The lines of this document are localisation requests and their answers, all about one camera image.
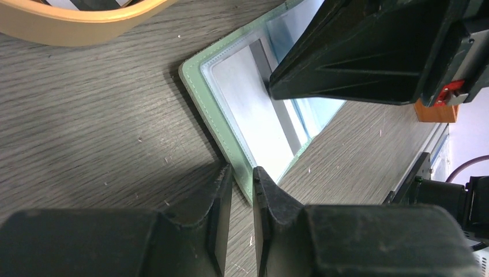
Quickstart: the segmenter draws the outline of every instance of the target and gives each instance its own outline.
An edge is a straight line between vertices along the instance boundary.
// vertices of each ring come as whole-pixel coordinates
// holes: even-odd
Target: beige basket
[[[0,0],[0,32],[54,46],[106,42],[150,18],[176,0],[143,0],[103,12],[52,7],[32,0]]]

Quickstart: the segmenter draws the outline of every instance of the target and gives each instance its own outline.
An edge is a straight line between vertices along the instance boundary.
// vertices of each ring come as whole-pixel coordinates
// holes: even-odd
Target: black cable
[[[476,244],[476,245],[472,245],[472,246],[471,246],[472,251],[474,251],[474,252],[475,252],[475,251],[479,251],[479,250],[481,250],[481,249],[484,249],[484,248],[486,248],[486,247],[487,247],[487,245],[486,245],[484,242],[479,242],[478,244]]]
[[[453,179],[455,179],[455,176],[457,176],[460,172],[462,172],[464,169],[466,169],[467,167],[475,164],[475,163],[480,163],[482,161],[485,161],[485,160],[489,160],[489,155],[486,155],[486,156],[480,156],[480,157],[477,157],[477,158],[474,158],[472,160],[469,160],[465,163],[463,163],[461,166],[457,167],[451,174],[450,176],[448,176],[448,178],[446,179],[445,182],[447,183],[450,183],[453,181]]]

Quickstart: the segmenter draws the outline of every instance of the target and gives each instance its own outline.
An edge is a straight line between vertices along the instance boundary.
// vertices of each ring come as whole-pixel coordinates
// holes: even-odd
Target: green notebook
[[[273,100],[271,72],[299,39],[322,0],[291,0],[241,27],[180,67],[193,102],[252,201],[253,168],[280,185],[310,141],[344,101]]]

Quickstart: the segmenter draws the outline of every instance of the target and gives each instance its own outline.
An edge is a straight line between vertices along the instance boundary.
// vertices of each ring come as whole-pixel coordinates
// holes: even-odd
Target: wooden table
[[[165,208],[221,154],[178,66],[280,1],[181,0],[103,45],[0,35],[0,222],[30,207]],[[412,106],[346,103],[283,179],[304,203],[378,203],[432,124]],[[233,191],[227,276],[255,276],[252,210]]]

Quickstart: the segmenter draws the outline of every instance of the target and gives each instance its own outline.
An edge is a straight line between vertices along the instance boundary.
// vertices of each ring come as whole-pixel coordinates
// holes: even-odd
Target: purple cable
[[[477,157],[477,158],[474,158],[472,160],[469,160],[465,163],[463,163],[462,165],[460,165],[459,167],[457,167],[451,174],[450,176],[448,176],[448,178],[446,179],[445,182],[447,183],[450,183],[453,181],[453,179],[455,179],[455,177],[460,173],[462,172],[464,169],[466,169],[467,167],[475,164],[475,163],[480,163],[480,162],[483,162],[485,160],[489,160],[489,155],[485,155],[485,156],[480,156],[480,157]]]

